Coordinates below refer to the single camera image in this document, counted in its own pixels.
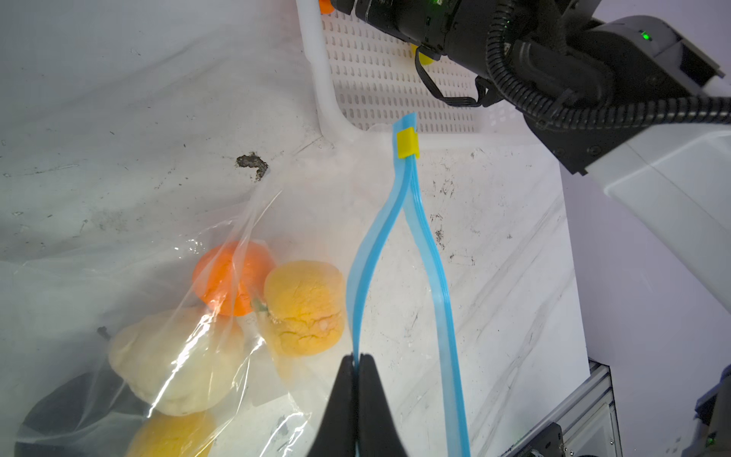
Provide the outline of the cream white pear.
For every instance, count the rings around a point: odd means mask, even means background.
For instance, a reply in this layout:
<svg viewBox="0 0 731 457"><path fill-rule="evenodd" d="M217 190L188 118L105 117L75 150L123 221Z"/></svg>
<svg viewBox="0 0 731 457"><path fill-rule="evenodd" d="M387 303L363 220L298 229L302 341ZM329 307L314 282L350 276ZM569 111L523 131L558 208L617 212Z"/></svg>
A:
<svg viewBox="0 0 731 457"><path fill-rule="evenodd" d="M110 343L112 370L156 411L207 411L235 387L247 337L230 318L199 308L168 310L119 331Z"/></svg>

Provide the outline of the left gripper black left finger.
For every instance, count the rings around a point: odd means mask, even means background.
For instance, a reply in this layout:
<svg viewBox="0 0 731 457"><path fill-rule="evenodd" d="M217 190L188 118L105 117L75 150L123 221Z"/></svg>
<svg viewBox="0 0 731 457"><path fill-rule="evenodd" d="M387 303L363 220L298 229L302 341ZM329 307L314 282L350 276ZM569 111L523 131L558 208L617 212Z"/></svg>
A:
<svg viewBox="0 0 731 457"><path fill-rule="evenodd" d="M346 355L333 384L308 457L354 457L358 437L358 388L353 355Z"/></svg>

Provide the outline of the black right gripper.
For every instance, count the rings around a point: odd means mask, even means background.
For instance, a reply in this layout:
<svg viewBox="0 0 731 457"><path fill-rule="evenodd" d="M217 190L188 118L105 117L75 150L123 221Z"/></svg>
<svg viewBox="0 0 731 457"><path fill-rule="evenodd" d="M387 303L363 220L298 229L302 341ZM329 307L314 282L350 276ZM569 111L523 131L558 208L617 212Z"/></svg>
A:
<svg viewBox="0 0 731 457"><path fill-rule="evenodd" d="M455 108L508 102L571 173L658 125L725 123L725 99L704 86L718 65L666 22L594 17L594 1L337 1L384 34L475 74L476 97Z"/></svg>

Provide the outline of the round yellow lemon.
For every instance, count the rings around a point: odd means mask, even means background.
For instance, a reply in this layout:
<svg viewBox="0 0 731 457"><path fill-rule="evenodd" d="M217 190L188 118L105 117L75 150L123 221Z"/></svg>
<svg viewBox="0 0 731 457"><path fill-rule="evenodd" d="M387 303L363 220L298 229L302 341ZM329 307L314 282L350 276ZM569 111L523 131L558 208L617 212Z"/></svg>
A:
<svg viewBox="0 0 731 457"><path fill-rule="evenodd" d="M335 266L293 261L267 277L264 299L266 335L277 352L314 356L335 346L346 325L346 280Z"/></svg>

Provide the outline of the black avocado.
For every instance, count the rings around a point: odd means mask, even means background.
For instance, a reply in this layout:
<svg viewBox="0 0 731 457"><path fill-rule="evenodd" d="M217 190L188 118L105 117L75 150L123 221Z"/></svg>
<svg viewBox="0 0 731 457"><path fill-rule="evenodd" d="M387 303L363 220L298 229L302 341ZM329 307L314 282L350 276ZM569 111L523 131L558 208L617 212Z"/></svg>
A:
<svg viewBox="0 0 731 457"><path fill-rule="evenodd" d="M14 438L14 456L123 456L150 418L150 406L112 369L107 351L116 334L99 327L50 350L36 370L44 394Z"/></svg>

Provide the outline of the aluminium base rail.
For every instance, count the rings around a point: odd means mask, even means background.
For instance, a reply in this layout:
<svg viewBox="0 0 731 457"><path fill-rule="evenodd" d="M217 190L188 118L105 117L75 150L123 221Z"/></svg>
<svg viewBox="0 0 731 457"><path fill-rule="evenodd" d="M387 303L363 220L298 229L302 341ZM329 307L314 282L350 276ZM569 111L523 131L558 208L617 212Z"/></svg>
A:
<svg viewBox="0 0 731 457"><path fill-rule="evenodd" d="M622 455L610 367L591 360L589 368L588 379L504 455Z"/></svg>

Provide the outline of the yellow pear-shaped lemon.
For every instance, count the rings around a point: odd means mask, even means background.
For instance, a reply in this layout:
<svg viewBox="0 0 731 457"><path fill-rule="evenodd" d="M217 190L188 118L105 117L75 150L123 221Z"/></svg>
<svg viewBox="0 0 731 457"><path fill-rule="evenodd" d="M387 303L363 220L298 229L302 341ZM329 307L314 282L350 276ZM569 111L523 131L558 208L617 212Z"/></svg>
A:
<svg viewBox="0 0 731 457"><path fill-rule="evenodd" d="M208 456L216 438L215 419L198 412L187 416L155 413L138 430L127 456Z"/></svg>

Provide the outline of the clear zip top bag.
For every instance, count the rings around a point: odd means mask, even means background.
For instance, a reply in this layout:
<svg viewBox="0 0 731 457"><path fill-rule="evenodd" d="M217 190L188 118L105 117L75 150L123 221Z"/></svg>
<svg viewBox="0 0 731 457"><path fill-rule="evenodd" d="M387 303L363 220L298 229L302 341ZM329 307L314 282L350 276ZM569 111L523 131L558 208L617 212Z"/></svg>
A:
<svg viewBox="0 0 731 457"><path fill-rule="evenodd" d="M117 334L145 317L199 308L235 320L247 357L233 390L205 412L208 456L305 456L342 359L362 354L380 375L407 456L469 455L468 425L445 268L424 208L418 116L334 147L312 147L265 174L243 203L178 228L1 263L1 452L44 394L35 372L50 350ZM192 290L201 257L220 245L268 248L275 268L329 263L346 280L340 341L314 356L280 354L253 312L222 316Z"/></svg>

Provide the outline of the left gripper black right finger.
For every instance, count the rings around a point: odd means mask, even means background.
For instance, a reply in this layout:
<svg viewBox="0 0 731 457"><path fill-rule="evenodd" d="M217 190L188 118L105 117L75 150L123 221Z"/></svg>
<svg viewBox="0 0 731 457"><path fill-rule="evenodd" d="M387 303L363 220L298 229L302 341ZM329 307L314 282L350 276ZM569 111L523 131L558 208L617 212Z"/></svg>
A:
<svg viewBox="0 0 731 457"><path fill-rule="evenodd" d="M358 455L406 457L375 360L370 354L362 354L359 359L357 388Z"/></svg>

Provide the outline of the yellow banana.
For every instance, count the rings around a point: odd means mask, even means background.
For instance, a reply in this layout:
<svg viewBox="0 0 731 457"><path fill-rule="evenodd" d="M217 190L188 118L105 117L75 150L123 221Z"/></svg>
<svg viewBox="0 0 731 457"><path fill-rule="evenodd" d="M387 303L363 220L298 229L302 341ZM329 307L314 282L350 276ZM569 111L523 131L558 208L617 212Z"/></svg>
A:
<svg viewBox="0 0 731 457"><path fill-rule="evenodd" d="M425 55L424 53L418 52L418 47L416 45L411 45L411 52L414 56L418 57L419 62L422 66L429 66L434 63L434 60L430 58L428 55Z"/></svg>

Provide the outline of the white perforated plastic basket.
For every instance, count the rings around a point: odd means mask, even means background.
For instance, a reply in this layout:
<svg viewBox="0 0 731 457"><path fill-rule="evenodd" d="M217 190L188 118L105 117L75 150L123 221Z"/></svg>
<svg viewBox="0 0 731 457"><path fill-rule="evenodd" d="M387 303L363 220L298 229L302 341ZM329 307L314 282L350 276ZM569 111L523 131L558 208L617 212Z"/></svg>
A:
<svg viewBox="0 0 731 457"><path fill-rule="evenodd" d="M426 149L536 143L523 116L506 102L457 109L435 99L420 80L406 43L353 15L322 14L316 1L300 1L297 10L319 125L330 142L378 133L414 112Z"/></svg>

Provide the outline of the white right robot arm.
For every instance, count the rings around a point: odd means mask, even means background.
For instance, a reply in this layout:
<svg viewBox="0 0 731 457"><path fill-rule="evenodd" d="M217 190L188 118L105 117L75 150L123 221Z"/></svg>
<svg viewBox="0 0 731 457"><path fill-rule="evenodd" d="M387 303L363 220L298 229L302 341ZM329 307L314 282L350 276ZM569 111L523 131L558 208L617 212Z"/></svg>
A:
<svg viewBox="0 0 731 457"><path fill-rule="evenodd" d="M627 207L730 302L730 88L656 17L602 22L594 1L336 1L333 8L475 74L454 108L514 107L570 173Z"/></svg>

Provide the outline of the large orange fruit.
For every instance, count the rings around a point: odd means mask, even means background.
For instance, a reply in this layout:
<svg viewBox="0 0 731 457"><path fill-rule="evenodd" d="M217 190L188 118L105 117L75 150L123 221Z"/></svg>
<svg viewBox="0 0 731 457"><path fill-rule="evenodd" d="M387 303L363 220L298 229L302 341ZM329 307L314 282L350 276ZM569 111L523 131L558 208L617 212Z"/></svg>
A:
<svg viewBox="0 0 731 457"><path fill-rule="evenodd" d="M330 0L319 0L319 8L323 15L331 14L335 11L335 7L333 7Z"/></svg>

